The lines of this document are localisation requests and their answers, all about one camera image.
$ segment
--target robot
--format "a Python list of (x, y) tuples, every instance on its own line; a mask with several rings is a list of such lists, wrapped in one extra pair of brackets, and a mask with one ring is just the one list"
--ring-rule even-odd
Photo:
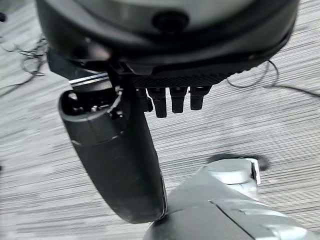
[(313, 240), (257, 201), (256, 158), (208, 163), (168, 196), (144, 112), (199, 111), (212, 86), (275, 55), (298, 0), (37, 0), (58, 111), (96, 189), (146, 240)]

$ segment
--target floor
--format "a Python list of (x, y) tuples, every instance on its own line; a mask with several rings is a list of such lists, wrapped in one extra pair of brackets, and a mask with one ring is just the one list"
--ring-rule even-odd
[[(0, 25), (6, 48), (32, 48), (41, 32), (32, 0), (11, 6)], [(28, 78), (22, 56), (0, 49), (0, 94)], [(273, 58), (280, 83), (320, 93), (320, 0), (302, 0), (290, 43)], [(68, 81), (47, 66), (45, 76), (0, 99), (0, 239), (135, 240), (146, 224), (131, 225), (108, 208), (86, 175), (57, 113)], [(247, 72), (231, 80), (254, 81)], [(261, 154), (260, 200), (320, 233), (320, 99), (288, 89), (237, 89), (225, 81), (205, 97), (203, 110), (147, 113), (165, 185), (170, 191), (218, 153)]]

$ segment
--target black wire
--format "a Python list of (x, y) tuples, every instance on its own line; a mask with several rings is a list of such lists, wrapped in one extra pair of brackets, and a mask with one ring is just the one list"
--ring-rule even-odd
[[(297, 91), (297, 92), (300, 92), (300, 93), (303, 93), (303, 94), (307, 94), (307, 95), (310, 95), (312, 97), (316, 97), (316, 98), (320, 98), (320, 94), (318, 93), (315, 93), (315, 92), (312, 92), (312, 91), (308, 91), (308, 90), (305, 90), (305, 89), (301, 89), (301, 88), (298, 88), (298, 87), (294, 87), (294, 86), (290, 86), (290, 85), (284, 85), (284, 84), (281, 84), (281, 85), (278, 85), (278, 81), (280, 79), (280, 72), (279, 72), (279, 69), (277, 68), (277, 66), (275, 65), (275, 63), (271, 60), (268, 60), (268, 63), (270, 63), (275, 71), (276, 71), (276, 78), (275, 80), (273, 81), (273, 83), (269, 86), (263, 86), (263, 88), (265, 89), (268, 89), (268, 88), (283, 88), (283, 89), (290, 89), (290, 90), (294, 90), (294, 91)], [(249, 88), (249, 87), (253, 87), (257, 84), (259, 84), (261, 82), (261, 80), (265, 77), (266, 75), (266, 72), (268, 71), (268, 66), (265, 68), (266, 71), (263, 73), (263, 76), (258, 79), (256, 82), (250, 84), (250, 85), (246, 85), (246, 86), (239, 86), (239, 85), (235, 85), (233, 83), (231, 83), (228, 79), (227, 79), (227, 83), (229, 85), (231, 85), (232, 87), (235, 87), (235, 88), (242, 88), (242, 89), (245, 89), (245, 88)]]
[(20, 88), (21, 86), (31, 82), (36, 77), (41, 77), (45, 75), (43, 72), (40, 72), (40, 69), (43, 66), (43, 64), (46, 62), (45, 57), (46, 57), (47, 45), (48, 45), (47, 40), (44, 38), (42, 34), (40, 35), (39, 40), (36, 42), (35, 47), (31, 50), (22, 50), (16, 44), (14, 44), (13, 49), (6, 49), (2, 45), (4, 42), (6, 42), (6, 40), (3, 37), (0, 37), (0, 47), (4, 51), (9, 53), (17, 52), (24, 56), (20, 64), (21, 68), (26, 73), (30, 73), (31, 76), (21, 83), (11, 84), (11, 85), (0, 88), (0, 89), (3, 89), (3, 88), (12, 87), (8, 91), (0, 94), (0, 97), (8, 95), (9, 93)]
[(253, 87), (253, 86), (259, 84), (259, 83), (265, 78), (265, 76), (266, 76), (266, 74), (267, 74), (268, 71), (269, 71), (269, 62), (268, 62), (268, 64), (266, 65), (266, 68), (265, 68), (265, 70), (264, 70), (263, 75), (262, 75), (257, 81), (255, 81), (254, 83), (251, 83), (251, 84), (249, 84), (249, 85), (240, 86), (240, 85), (233, 84), (232, 82), (230, 82), (229, 78), (227, 78), (226, 81), (227, 81), (227, 83), (228, 83), (229, 85), (231, 85), (232, 87), (235, 87), (235, 88), (238, 88), (238, 89), (246, 89), (246, 88), (250, 88), (250, 87)]

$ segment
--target textured black panel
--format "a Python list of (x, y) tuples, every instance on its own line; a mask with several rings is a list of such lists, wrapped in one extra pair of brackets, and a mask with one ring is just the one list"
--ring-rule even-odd
[(199, 87), (218, 84), (233, 73), (219, 74), (193, 74), (188, 76), (163, 77), (163, 78), (133, 78), (136, 88), (172, 88), (172, 87)]

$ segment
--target gray carpet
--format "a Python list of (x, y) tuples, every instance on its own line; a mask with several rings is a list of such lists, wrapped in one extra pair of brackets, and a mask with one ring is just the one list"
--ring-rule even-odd
[[(0, 36), (22, 49), (41, 32), (33, 1), (16, 1)], [(29, 77), (22, 56), (0, 50), (0, 88)], [(320, 0), (301, 1), (290, 43), (273, 58), (280, 83), (320, 93)], [(44, 77), (0, 99), (0, 239), (141, 239), (147, 224), (131, 225), (113, 214), (97, 193), (69, 143), (57, 113), (68, 81)], [(232, 81), (246, 84), (247, 72)], [(320, 99), (287, 89), (266, 89), (275, 78), (236, 89), (225, 81), (205, 97), (203, 110), (146, 114), (168, 191), (217, 153), (262, 154), (271, 161), (259, 188), (263, 203), (320, 232)], [(8, 88), (0, 89), (0, 94)]]

